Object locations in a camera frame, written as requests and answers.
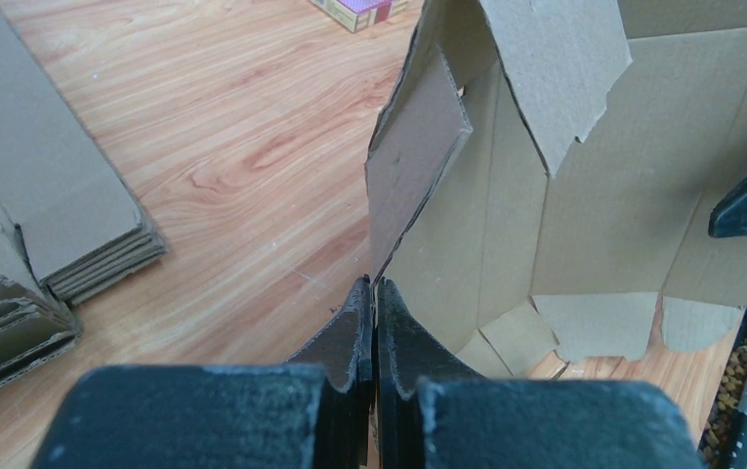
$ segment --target wooden table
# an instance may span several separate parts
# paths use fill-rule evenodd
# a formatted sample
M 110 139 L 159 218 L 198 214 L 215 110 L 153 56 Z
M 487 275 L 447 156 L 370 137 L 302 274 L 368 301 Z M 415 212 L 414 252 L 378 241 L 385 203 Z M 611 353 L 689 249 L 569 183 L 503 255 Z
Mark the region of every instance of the wooden table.
M 173 250 L 79 309 L 77 348 L 0 390 L 0 466 L 28 463 L 89 368 L 279 362 L 331 318 L 369 271 L 363 162 L 419 4 L 351 35 L 307 0 L 0 0 Z M 729 344 L 534 374 L 649 379 L 694 434 Z

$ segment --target small colorful box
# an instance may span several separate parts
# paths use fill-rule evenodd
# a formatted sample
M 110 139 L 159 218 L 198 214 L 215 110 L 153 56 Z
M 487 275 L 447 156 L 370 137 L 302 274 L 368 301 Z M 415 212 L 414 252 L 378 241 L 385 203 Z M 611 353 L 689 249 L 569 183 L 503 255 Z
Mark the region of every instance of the small colorful box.
M 382 22 L 407 8 L 408 0 L 311 0 L 350 32 Z

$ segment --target wooden floor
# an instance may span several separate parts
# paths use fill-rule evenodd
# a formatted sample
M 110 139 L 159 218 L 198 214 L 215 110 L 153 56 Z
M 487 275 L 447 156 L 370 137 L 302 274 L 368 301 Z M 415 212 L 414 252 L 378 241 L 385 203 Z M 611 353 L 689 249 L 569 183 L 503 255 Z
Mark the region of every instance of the wooden floor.
M 279 362 L 331 318 L 369 271 L 362 164 L 418 7 L 351 35 L 307 0 L 0 0 L 173 250 L 78 311 L 77 348 L 0 390 L 0 467 L 29 462 L 91 367 Z M 729 344 L 533 373 L 649 379 L 694 435 Z

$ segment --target folded cardboard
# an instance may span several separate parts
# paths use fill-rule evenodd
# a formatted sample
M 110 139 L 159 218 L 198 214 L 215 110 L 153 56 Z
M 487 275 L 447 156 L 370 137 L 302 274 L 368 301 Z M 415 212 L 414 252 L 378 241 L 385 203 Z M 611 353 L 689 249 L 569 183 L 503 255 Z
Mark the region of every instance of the folded cardboard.
M 77 304 L 157 260 L 156 227 L 0 15 L 0 387 L 72 347 Z
M 494 375 L 707 347 L 747 304 L 747 2 L 427 0 L 366 163 L 376 279 Z M 501 362 L 505 370 L 498 366 Z
M 407 8 L 408 0 L 310 0 L 350 32 L 359 32 Z
M 19 227 L 39 284 L 71 303 L 166 250 L 145 211 L 1 15 L 0 203 Z M 134 247 L 118 251 L 119 245 Z

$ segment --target open cardboard box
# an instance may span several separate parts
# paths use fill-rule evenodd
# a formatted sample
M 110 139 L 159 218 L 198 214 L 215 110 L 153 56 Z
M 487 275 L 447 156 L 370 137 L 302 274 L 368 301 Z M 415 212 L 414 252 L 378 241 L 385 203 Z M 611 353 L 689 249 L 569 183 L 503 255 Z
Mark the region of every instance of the open cardboard box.
M 80 303 L 165 253 L 0 15 L 0 386 L 74 345 Z
M 747 1 L 426 0 L 366 163 L 373 269 L 484 374 L 725 336 Z

